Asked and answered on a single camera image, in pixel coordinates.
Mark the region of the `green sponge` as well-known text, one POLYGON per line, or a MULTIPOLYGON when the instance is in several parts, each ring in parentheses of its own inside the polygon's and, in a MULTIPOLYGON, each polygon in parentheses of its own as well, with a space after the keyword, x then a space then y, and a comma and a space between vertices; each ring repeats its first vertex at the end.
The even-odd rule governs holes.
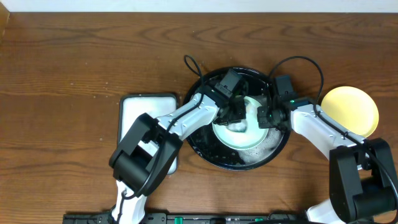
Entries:
POLYGON ((238 123, 231 123, 226 126, 226 129, 236 133, 245 133, 248 128, 246 121, 241 121, 238 123))

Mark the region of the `light green plate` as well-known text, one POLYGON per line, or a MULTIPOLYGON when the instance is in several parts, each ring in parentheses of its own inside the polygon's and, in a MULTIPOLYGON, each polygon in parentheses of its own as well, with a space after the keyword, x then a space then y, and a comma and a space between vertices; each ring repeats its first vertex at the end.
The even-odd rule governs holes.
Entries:
POLYGON ((226 126, 213 123, 215 136, 226 146, 236 150, 246 150, 260 144, 267 136, 268 129, 260 129, 257 123, 257 108, 260 102, 249 96, 244 97, 246 105, 246 121, 248 128, 245 133, 236 133, 226 129, 226 126))

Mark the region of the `yellow plate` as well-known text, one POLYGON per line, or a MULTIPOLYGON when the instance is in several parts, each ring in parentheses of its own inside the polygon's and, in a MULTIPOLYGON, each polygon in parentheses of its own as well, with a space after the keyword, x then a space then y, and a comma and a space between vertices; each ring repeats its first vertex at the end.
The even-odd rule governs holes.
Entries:
POLYGON ((322 110, 349 131, 369 137, 379 123, 379 111, 374 100, 352 86, 330 90, 322 99, 322 110))

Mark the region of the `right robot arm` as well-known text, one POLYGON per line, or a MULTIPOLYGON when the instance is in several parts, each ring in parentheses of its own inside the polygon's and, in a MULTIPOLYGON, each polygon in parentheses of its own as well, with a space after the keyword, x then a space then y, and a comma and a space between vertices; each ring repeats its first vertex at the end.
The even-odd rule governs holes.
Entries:
POLYGON ((354 134, 309 98, 294 92, 288 75, 273 79, 267 105, 258 108, 261 129, 294 131, 329 161, 329 198, 306 211, 312 223, 372 223, 397 210, 397 175, 383 139, 354 134))

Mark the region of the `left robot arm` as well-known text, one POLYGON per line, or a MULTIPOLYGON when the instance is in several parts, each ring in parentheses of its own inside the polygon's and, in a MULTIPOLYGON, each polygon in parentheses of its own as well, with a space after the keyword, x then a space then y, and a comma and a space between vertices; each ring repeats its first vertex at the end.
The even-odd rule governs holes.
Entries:
POLYGON ((139 223, 146 198, 165 179, 183 141, 197 129, 230 113, 229 105, 246 93, 242 83, 202 85, 192 99, 157 118, 143 113, 131 125, 109 159, 118 185, 112 217, 139 223))

